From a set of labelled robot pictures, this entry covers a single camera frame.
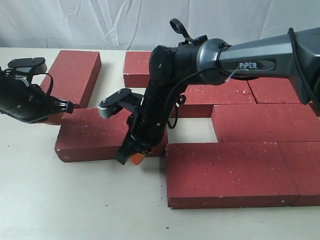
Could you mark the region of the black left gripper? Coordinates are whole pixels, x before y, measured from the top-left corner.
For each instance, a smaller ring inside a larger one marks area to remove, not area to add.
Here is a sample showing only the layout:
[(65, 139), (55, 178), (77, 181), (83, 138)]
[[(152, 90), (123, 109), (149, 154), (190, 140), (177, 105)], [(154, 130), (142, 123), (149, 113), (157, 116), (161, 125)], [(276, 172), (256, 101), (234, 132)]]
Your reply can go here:
[(23, 123), (59, 126), (63, 113), (73, 113), (74, 104), (51, 95), (52, 76), (47, 91), (32, 83), (33, 76), (15, 74), (9, 68), (0, 71), (0, 113)]

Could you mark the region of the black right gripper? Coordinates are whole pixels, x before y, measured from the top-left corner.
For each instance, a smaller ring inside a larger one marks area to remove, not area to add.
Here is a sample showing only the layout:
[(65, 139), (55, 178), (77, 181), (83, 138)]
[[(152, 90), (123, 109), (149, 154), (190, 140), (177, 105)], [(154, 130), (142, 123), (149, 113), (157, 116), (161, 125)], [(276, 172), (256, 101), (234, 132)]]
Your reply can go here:
[(115, 157), (119, 163), (124, 165), (130, 159), (134, 165), (139, 165), (161, 143), (167, 122), (186, 89), (185, 84), (177, 87), (175, 84), (148, 84), (142, 102), (129, 120), (128, 132)]

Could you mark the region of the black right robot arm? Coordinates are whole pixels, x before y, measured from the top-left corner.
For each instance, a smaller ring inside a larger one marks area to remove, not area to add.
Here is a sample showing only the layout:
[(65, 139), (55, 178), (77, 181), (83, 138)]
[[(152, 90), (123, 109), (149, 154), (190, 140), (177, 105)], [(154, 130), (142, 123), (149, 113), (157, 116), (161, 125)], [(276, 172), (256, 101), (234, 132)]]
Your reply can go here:
[(177, 47), (157, 46), (149, 58), (149, 81), (129, 116), (128, 132), (116, 155), (125, 164), (147, 155), (164, 136), (168, 120), (189, 85), (229, 79), (286, 78), (302, 104), (320, 103), (320, 30), (312, 28), (229, 45), (219, 38)]

